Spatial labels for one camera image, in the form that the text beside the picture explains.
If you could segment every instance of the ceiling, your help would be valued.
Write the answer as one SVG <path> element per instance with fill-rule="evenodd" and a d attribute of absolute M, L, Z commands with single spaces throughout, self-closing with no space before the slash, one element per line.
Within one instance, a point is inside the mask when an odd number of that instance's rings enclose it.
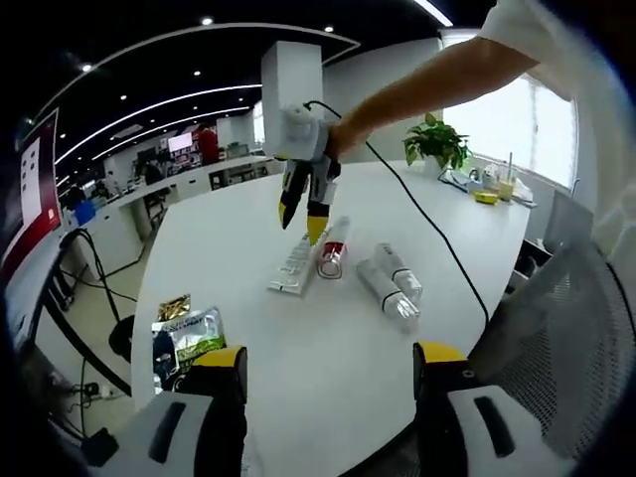
<path fill-rule="evenodd" d="M 476 28 L 495 2 L 433 3 L 455 27 Z M 19 4 L 17 12 L 15 24 L 24 25 L 25 33 L 2 34 L 7 37 L 4 44 L 12 46 L 5 59 L 5 65 L 11 66 L 5 87 L 12 100 L 5 107 L 2 122 L 4 153 L 10 150 L 16 129 L 24 131 L 27 118 L 36 117 L 62 87 L 82 75 L 83 64 L 98 64 L 158 35 L 199 27 L 206 16 L 213 17 L 215 25 L 257 22 L 318 31 L 332 25 L 334 34 L 361 44 L 350 55 L 434 37 L 440 27 L 412 0 L 110 0 L 68 6 L 46 2 L 37 8 Z M 159 101 L 211 88 L 259 83 L 260 58 L 277 40 L 318 44 L 324 60 L 352 45 L 314 33 L 240 27 L 205 29 L 136 48 L 79 78 L 44 111 L 60 108 L 57 157 L 108 123 Z M 75 171 L 82 175 L 96 163 L 90 158 L 116 143 L 110 140 L 111 135 L 132 124 L 148 130 L 196 114 L 252 106 L 259 99 L 260 89 L 251 88 L 199 95 L 157 107 L 96 135 L 60 161 L 57 174 L 61 178 L 73 176 Z"/>

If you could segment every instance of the window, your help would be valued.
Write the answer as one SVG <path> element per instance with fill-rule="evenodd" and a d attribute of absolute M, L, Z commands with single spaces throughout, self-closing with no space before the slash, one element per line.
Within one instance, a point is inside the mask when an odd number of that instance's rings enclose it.
<path fill-rule="evenodd" d="M 465 42 L 475 32 L 447 31 L 442 45 Z M 444 109 L 444 121 L 468 135 L 470 150 L 571 187 L 576 173 L 576 112 L 536 79 L 523 75 L 474 101 Z"/>
<path fill-rule="evenodd" d="M 262 144 L 265 142 L 265 122 L 262 117 L 262 101 L 254 106 L 254 142 Z"/>

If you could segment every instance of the blue bin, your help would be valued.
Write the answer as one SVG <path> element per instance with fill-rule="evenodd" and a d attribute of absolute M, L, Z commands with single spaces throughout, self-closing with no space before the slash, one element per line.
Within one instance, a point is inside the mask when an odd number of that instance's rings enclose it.
<path fill-rule="evenodd" d="M 95 217 L 95 206 L 91 200 L 83 201 L 76 207 L 76 219 L 79 227 L 90 222 L 93 217 Z"/>

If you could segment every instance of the human arm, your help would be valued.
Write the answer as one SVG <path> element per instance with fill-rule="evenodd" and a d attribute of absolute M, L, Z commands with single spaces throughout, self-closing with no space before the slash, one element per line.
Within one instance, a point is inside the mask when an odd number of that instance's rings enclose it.
<path fill-rule="evenodd" d="M 537 63 L 517 50 L 481 37 L 449 47 L 336 122 L 331 128 L 328 154 L 337 159 L 379 127 L 499 89 Z"/>

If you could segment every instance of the hand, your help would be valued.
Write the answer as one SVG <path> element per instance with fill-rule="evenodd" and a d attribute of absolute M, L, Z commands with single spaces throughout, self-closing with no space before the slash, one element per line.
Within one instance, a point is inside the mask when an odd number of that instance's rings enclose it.
<path fill-rule="evenodd" d="M 329 139 L 327 140 L 327 156 L 338 161 L 340 156 L 354 146 L 365 142 L 369 134 L 357 131 L 347 118 L 334 122 L 329 126 Z"/>

